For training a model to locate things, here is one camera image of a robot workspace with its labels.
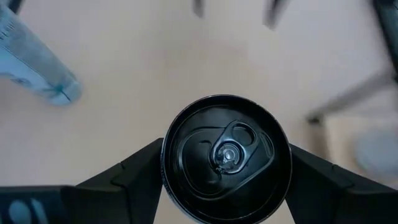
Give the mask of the white blue Celsius drink can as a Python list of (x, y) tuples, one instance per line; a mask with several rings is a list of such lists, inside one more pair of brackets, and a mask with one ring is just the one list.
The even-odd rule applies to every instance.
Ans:
[(82, 94), (71, 70), (3, 2), (0, 3), (0, 77), (6, 77), (53, 105)]
[(262, 106), (236, 95), (211, 95), (172, 121), (160, 168), (171, 201), (193, 221), (258, 224), (286, 198), (292, 151)]

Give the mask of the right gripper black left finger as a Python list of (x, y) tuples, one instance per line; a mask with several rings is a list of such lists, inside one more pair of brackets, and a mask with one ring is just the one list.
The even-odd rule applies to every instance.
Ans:
[(0, 187), (0, 224), (153, 224), (162, 141), (76, 186)]

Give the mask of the silver red diet cola can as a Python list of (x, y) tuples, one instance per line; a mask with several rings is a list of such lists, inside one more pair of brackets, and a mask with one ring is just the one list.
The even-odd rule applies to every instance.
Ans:
[(369, 175), (398, 181), (398, 129), (373, 129), (355, 140), (355, 159)]

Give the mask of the wooden shelf black metal frame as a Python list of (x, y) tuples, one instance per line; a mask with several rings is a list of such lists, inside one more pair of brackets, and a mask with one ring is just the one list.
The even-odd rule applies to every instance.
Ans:
[[(398, 0), (371, 0), (380, 30), (387, 46), (393, 71), (376, 75), (317, 109), (308, 117), (311, 124), (322, 124), (326, 132), (326, 153), (329, 160), (342, 168), (378, 181), (398, 190), (398, 181), (380, 180), (366, 173), (355, 159), (355, 140), (373, 129), (398, 129)], [(390, 88), (394, 97), (391, 114), (343, 115), (343, 110), (368, 100)]]

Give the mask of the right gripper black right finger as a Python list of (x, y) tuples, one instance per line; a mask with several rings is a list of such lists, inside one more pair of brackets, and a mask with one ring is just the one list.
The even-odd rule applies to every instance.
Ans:
[(293, 144), (286, 202), (295, 224), (398, 224), (398, 190)]

